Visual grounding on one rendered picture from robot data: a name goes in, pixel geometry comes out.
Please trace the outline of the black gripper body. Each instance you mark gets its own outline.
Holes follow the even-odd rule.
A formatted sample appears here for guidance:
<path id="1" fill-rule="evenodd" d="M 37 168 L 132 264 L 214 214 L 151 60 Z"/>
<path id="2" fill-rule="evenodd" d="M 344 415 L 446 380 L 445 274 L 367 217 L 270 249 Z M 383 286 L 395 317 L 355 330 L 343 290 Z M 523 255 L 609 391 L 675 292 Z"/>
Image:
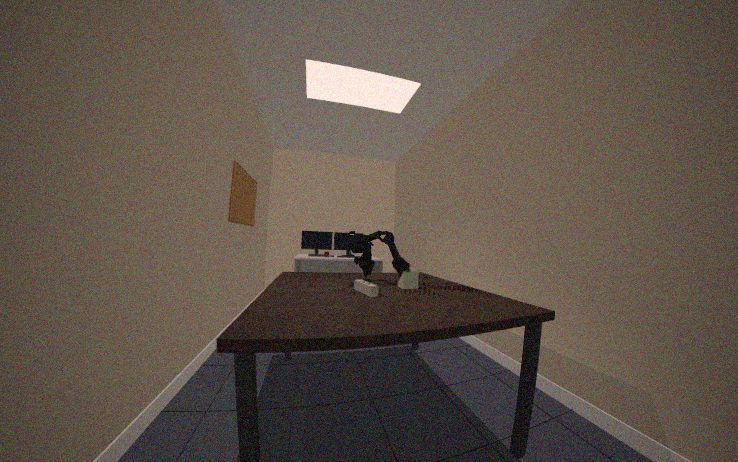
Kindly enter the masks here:
<path id="1" fill-rule="evenodd" d="M 370 265 L 375 264 L 375 261 L 371 259 L 371 253 L 363 253 L 362 256 L 363 262 L 359 263 L 359 267 L 369 267 Z"/>

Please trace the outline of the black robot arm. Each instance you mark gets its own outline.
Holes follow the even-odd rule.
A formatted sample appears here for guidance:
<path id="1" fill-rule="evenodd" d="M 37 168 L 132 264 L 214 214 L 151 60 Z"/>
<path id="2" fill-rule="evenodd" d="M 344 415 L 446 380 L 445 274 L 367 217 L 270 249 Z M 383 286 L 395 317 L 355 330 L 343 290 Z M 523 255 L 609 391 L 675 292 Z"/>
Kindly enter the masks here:
<path id="1" fill-rule="evenodd" d="M 380 236 L 385 235 L 384 239 L 382 239 Z M 370 253 L 371 252 L 371 246 L 374 245 L 372 242 L 375 239 L 380 239 L 381 242 L 384 242 L 388 245 L 390 252 L 393 256 L 393 267 L 395 270 L 400 274 L 400 276 L 403 275 L 404 272 L 410 272 L 411 265 L 404 260 L 404 258 L 400 257 L 399 252 L 395 246 L 394 243 L 394 235 L 391 232 L 388 231 L 377 231 L 375 233 L 372 233 L 370 235 L 361 235 L 357 243 L 352 243 L 352 252 L 353 253 Z M 368 243 L 369 242 L 369 243 Z M 359 264 L 360 262 L 363 262 L 363 257 L 361 258 L 354 258 L 354 263 Z"/>

